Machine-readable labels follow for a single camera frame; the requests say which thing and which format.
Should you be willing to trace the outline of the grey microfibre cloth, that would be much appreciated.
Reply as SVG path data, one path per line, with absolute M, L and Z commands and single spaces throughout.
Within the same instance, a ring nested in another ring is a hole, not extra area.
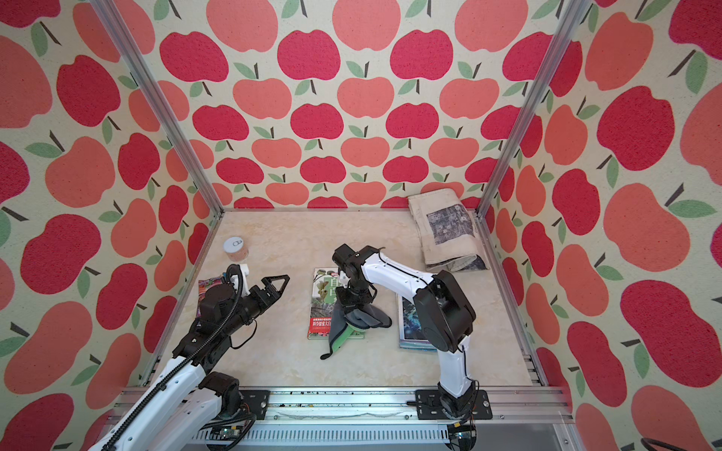
M 354 332 L 365 332 L 376 328 L 387 329 L 391 325 L 391 317 L 372 304 L 346 311 L 340 302 L 336 302 L 328 336 L 329 351 L 323 354 L 321 359 L 326 360 L 331 357 Z

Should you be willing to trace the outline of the red green book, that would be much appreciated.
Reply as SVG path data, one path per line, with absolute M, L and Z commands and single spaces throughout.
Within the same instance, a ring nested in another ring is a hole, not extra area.
M 340 285 L 340 274 L 337 268 L 316 268 L 310 298 L 310 314 L 308 340 L 327 339 L 331 329 L 334 304 L 336 304 L 336 287 Z

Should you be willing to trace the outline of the blue science book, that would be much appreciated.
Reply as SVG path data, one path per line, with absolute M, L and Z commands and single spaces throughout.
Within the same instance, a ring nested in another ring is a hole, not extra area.
M 417 308 L 412 301 L 397 296 L 400 348 L 416 351 L 436 351 L 436 347 L 426 339 L 419 321 Z

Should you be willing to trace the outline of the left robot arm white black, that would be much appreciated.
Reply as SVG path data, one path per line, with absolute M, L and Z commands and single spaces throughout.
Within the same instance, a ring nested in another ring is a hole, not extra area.
M 94 449 L 180 450 L 201 430 L 254 422 L 238 380 L 215 366 L 231 349 L 232 335 L 256 323 L 290 280 L 267 276 L 250 287 L 246 270 L 230 266 L 199 300 L 196 319 L 161 375 Z

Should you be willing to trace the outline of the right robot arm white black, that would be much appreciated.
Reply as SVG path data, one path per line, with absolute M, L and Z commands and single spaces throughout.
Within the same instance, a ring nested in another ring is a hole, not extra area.
M 477 385 L 468 374 L 466 352 L 476 312 L 451 272 L 421 272 L 366 246 L 359 251 L 344 244 L 333 254 L 340 285 L 336 287 L 329 352 L 333 355 L 353 331 L 387 329 L 391 318 L 372 305 L 379 286 L 411 301 L 421 332 L 437 349 L 440 364 L 438 390 L 443 412 L 453 420 L 472 415 Z

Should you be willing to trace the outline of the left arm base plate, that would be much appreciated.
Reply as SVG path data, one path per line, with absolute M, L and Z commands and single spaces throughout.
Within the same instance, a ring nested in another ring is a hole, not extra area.
M 243 421 L 250 416 L 257 421 L 265 419 L 270 392 L 268 390 L 236 389 L 231 392 L 229 403 L 225 410 L 228 412 L 228 419 Z

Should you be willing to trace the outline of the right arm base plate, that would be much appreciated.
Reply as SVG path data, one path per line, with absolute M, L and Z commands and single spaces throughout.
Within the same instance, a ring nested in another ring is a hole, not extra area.
M 460 398 L 437 388 L 416 390 L 413 401 L 419 420 L 491 420 L 494 415 L 486 391 L 470 387 Z

